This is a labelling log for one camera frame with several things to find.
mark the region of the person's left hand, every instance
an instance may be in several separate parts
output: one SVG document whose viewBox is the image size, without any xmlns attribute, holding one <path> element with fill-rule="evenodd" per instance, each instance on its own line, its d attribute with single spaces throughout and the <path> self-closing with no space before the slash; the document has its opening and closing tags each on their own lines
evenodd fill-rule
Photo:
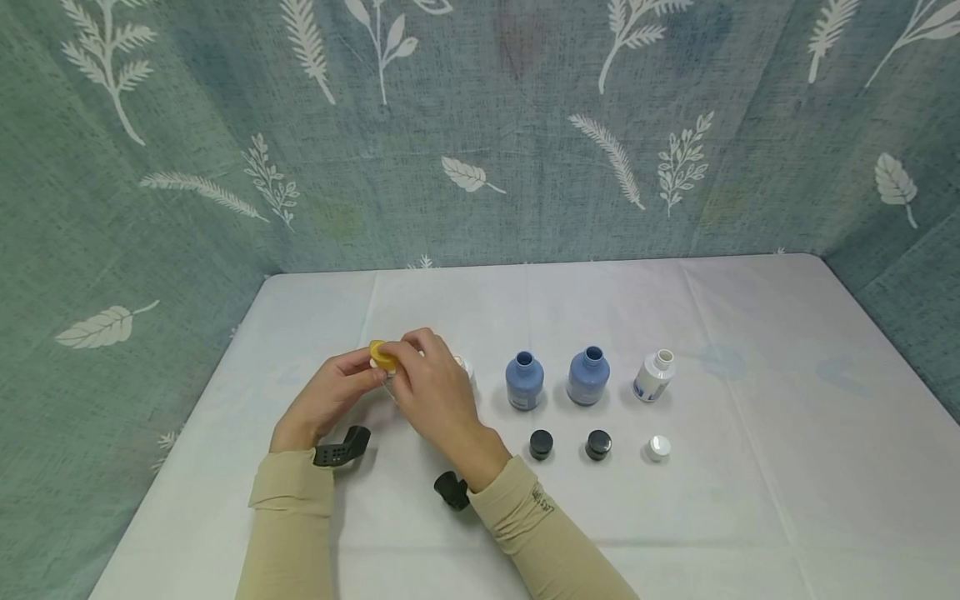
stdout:
<svg viewBox="0 0 960 600">
<path fill-rule="evenodd" d="M 274 428 L 270 451 L 309 450 L 330 432 L 360 396 L 387 378 L 370 366 L 370 349 L 326 359 Z"/>
</svg>

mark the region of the fabric wall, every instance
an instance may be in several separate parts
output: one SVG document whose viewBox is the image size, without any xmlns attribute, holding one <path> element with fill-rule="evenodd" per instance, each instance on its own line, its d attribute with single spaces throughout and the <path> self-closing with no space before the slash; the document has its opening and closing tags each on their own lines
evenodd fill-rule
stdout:
<svg viewBox="0 0 960 600">
<path fill-rule="evenodd" d="M 960 419 L 958 18 L 0 0 L 0 596 L 89 593 L 276 273 L 812 252 Z"/>
</svg>

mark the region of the person's right hand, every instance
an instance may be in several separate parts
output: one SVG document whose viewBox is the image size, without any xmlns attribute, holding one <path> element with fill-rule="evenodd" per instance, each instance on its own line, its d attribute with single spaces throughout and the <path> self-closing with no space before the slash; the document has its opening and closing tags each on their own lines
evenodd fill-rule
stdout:
<svg viewBox="0 0 960 600">
<path fill-rule="evenodd" d="M 443 338 L 429 328 L 417 329 L 380 351 L 400 363 L 394 376 L 400 412 L 453 463 L 471 490 L 486 488 L 510 460 L 510 452 L 477 417 L 467 372 Z"/>
</svg>

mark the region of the beige sleeve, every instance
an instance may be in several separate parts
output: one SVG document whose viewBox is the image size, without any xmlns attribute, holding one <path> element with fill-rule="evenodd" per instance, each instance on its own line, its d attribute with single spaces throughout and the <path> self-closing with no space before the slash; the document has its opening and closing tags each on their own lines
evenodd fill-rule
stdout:
<svg viewBox="0 0 960 600">
<path fill-rule="evenodd" d="M 237 600 L 332 600 L 333 471 L 314 450 L 268 454 L 253 480 L 253 531 Z"/>
<path fill-rule="evenodd" d="M 520 457 L 511 459 L 485 490 L 468 495 L 536 600 L 637 599 Z"/>
</svg>

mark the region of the white cap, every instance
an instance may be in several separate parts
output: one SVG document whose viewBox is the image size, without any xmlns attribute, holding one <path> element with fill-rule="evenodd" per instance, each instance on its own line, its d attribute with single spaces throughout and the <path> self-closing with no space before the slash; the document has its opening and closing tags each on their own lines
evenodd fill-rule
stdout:
<svg viewBox="0 0 960 600">
<path fill-rule="evenodd" d="M 454 354 L 453 360 L 457 361 L 457 364 L 467 372 L 467 377 L 469 377 L 470 381 L 473 381 L 473 367 L 467 362 L 467 359 L 460 354 Z"/>
<path fill-rule="evenodd" d="M 670 441 L 663 436 L 654 436 L 647 442 L 646 451 L 650 460 L 658 463 L 670 455 Z"/>
</svg>

